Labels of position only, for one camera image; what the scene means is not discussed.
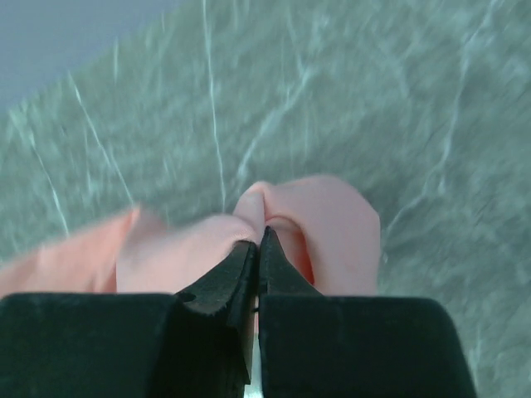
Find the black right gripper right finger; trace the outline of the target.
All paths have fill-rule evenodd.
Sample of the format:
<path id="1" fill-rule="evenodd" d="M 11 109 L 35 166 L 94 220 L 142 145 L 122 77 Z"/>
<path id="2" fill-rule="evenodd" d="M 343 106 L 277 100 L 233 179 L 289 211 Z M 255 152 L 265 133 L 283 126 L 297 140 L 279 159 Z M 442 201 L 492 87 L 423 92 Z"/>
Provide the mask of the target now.
<path id="1" fill-rule="evenodd" d="M 473 397 L 449 313 L 428 298 L 326 296 L 260 248 L 259 343 L 266 397 Z"/>

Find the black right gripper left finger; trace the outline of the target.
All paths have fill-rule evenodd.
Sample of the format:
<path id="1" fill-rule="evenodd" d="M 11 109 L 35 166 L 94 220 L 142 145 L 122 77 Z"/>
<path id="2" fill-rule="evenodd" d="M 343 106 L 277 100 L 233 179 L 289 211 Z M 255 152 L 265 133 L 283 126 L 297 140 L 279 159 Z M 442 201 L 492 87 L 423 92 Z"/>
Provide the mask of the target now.
<path id="1" fill-rule="evenodd" d="M 251 380 L 256 246 L 176 294 L 11 294 L 4 397 L 241 397 Z"/>

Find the salmon pink t shirt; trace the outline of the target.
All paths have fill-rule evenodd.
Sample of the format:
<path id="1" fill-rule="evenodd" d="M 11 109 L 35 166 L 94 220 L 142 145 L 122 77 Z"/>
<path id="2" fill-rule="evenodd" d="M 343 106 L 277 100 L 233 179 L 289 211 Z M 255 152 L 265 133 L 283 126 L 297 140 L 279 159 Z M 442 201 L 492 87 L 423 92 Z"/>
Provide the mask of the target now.
<path id="1" fill-rule="evenodd" d="M 256 246 L 256 284 L 266 229 L 319 292 L 374 294 L 380 256 L 377 212 L 334 177 L 258 182 L 230 214 L 173 230 L 135 207 L 1 266 L 11 294 L 176 294 L 219 265 L 239 242 Z"/>

